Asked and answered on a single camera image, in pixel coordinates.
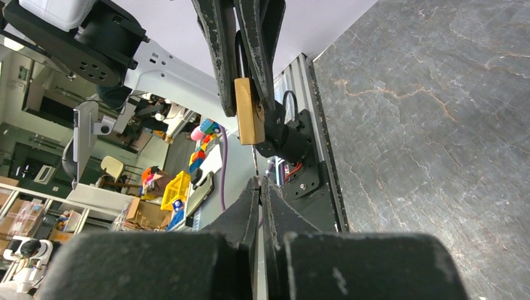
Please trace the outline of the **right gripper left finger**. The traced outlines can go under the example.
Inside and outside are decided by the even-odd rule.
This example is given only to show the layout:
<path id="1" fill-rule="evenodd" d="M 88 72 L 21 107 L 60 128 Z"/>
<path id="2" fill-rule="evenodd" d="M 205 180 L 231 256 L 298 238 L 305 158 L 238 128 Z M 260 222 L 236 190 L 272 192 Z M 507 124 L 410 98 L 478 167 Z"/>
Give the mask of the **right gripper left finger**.
<path id="1" fill-rule="evenodd" d="M 93 231 L 51 263 L 39 299 L 255 299 L 259 181 L 200 231 Z"/>

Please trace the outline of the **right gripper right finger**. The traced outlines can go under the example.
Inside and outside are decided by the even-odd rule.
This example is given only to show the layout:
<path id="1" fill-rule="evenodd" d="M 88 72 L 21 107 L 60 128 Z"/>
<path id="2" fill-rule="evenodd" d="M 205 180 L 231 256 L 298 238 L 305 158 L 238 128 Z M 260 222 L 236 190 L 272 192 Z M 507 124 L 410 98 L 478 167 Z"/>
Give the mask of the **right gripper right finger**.
<path id="1" fill-rule="evenodd" d="M 410 232 L 323 232 L 261 183 L 269 299 L 467 299 L 441 241 Z"/>

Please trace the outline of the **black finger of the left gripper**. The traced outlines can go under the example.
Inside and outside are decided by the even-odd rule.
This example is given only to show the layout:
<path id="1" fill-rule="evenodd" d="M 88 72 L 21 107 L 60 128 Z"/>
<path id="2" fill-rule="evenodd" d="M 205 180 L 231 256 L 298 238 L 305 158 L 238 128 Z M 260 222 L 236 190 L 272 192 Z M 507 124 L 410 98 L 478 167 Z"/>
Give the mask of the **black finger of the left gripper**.
<path id="1" fill-rule="evenodd" d="M 236 18 L 232 1 L 192 0 L 197 22 L 207 42 L 221 106 L 227 117 L 236 115 Z"/>

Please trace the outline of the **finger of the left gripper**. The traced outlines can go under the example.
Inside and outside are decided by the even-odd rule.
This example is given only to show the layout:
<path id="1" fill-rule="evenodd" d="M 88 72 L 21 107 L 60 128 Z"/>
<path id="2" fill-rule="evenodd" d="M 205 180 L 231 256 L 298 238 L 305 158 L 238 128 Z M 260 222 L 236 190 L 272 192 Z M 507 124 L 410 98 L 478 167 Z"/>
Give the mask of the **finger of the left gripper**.
<path id="1" fill-rule="evenodd" d="M 234 8 L 251 78 L 265 111 L 275 109 L 273 61 L 286 10 L 284 0 L 238 0 Z"/>

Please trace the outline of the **small brass padlock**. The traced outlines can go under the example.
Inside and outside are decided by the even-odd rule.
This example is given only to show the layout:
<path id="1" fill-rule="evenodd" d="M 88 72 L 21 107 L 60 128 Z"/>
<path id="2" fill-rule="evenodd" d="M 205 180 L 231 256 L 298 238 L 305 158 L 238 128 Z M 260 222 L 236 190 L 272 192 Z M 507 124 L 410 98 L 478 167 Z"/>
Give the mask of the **small brass padlock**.
<path id="1" fill-rule="evenodd" d="M 242 145 L 256 145 L 265 140 L 264 110 L 251 77 L 240 31 L 235 36 L 235 50 L 237 78 L 234 80 L 234 90 L 239 140 Z"/>

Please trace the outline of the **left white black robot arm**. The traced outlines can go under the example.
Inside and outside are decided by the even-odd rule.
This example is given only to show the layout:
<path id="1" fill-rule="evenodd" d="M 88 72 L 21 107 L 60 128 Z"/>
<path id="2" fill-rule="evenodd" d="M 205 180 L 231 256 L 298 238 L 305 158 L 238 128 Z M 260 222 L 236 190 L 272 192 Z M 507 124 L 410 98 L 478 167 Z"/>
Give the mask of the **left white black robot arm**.
<path id="1" fill-rule="evenodd" d="M 10 1 L 3 17 L 52 58 L 94 84 L 176 101 L 268 158 L 301 162 L 310 139 L 284 122 L 273 59 L 284 1 L 193 1 L 212 76 L 167 52 L 112 1 Z"/>

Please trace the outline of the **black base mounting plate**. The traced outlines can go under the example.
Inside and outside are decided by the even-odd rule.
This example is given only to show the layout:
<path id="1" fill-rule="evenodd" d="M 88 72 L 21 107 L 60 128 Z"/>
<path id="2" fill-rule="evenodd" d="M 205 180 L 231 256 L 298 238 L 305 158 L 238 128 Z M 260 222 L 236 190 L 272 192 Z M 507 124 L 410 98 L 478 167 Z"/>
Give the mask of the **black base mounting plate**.
<path id="1" fill-rule="evenodd" d="M 345 232 L 328 165 L 319 153 L 318 132 L 310 112 L 303 109 L 298 113 L 298 119 L 287 125 L 308 138 L 309 151 L 301 161 L 301 168 L 282 185 L 285 200 L 318 229 Z"/>

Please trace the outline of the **yellow plastic crate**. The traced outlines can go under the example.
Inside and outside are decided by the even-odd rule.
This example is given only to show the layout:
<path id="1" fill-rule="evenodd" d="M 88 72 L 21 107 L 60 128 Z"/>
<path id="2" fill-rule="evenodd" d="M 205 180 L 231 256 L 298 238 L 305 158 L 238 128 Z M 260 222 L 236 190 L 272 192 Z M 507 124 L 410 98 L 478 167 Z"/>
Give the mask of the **yellow plastic crate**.
<path id="1" fill-rule="evenodd" d="M 170 211 L 176 209 L 179 203 L 184 204 L 188 199 L 190 182 L 191 176 L 186 171 L 178 173 L 166 185 L 160 209 Z"/>

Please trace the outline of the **colourful toy blocks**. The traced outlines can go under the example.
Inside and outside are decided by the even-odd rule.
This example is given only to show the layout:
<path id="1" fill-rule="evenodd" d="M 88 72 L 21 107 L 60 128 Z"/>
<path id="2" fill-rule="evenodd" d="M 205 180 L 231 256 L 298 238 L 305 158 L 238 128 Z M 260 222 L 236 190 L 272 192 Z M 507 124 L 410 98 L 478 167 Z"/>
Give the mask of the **colourful toy blocks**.
<path id="1" fill-rule="evenodd" d="M 198 169 L 206 158 L 206 148 L 221 136 L 220 125 L 212 119 L 205 119 L 191 133 L 191 139 L 197 142 L 197 148 L 189 160 L 189 173 Z"/>

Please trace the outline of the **beige office chair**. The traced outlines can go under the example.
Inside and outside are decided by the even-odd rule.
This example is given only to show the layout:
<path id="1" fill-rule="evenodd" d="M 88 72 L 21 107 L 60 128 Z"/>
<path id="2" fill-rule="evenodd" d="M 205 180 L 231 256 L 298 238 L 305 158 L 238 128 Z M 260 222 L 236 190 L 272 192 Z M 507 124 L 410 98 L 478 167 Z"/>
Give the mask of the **beige office chair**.
<path id="1" fill-rule="evenodd" d="M 116 188 L 140 188 L 138 184 L 128 183 L 130 177 L 127 173 L 141 177 L 141 173 L 134 172 L 133 169 L 141 170 L 140 167 L 125 164 L 112 156 L 105 156 L 101 163 L 102 176 L 98 179 L 96 186 L 98 188 L 111 189 Z"/>

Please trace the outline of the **dark computer monitor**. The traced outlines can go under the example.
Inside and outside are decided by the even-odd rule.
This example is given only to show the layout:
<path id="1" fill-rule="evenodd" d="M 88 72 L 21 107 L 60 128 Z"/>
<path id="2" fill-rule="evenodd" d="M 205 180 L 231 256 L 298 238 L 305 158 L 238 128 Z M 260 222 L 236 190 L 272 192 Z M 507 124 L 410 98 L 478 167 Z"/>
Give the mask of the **dark computer monitor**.
<path id="1" fill-rule="evenodd" d="M 88 100 L 74 109 L 74 135 L 72 159 L 76 163 L 72 188 L 76 189 L 83 172 L 91 158 L 99 136 L 106 136 L 113 130 L 115 119 L 103 116 L 99 118 L 99 103 Z"/>

